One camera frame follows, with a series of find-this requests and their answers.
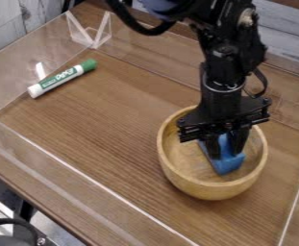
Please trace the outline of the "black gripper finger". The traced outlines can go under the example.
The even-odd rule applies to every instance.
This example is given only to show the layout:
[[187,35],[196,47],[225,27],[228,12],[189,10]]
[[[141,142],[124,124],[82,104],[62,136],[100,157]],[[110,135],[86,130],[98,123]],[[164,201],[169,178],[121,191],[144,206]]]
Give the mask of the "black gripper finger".
[[219,147],[219,135],[205,135],[203,138],[204,147],[208,153],[208,157],[212,160],[220,159],[220,147]]
[[240,128],[232,131],[232,151],[237,155],[243,152],[249,136],[249,127]]

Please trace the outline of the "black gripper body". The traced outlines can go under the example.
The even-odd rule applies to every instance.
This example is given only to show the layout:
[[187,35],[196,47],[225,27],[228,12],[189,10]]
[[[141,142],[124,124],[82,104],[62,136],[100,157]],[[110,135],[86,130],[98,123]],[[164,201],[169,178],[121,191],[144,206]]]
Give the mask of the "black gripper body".
[[207,102],[188,110],[177,118],[180,142],[203,140],[205,135],[227,134],[232,142],[232,131],[269,120],[268,108],[272,100],[268,97],[239,96],[231,100]]

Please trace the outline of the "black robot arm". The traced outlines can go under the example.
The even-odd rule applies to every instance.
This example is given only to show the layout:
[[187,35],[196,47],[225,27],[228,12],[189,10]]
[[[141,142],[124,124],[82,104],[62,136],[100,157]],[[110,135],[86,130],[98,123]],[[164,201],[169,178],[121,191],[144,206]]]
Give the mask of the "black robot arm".
[[179,119],[180,141],[197,139],[208,157],[221,158],[217,139],[227,136],[231,153],[243,151],[252,125],[265,122],[272,100],[247,92],[247,76],[267,79],[257,69],[267,47],[257,32],[251,0],[143,0],[148,13],[165,21],[187,21],[197,36],[200,103]]

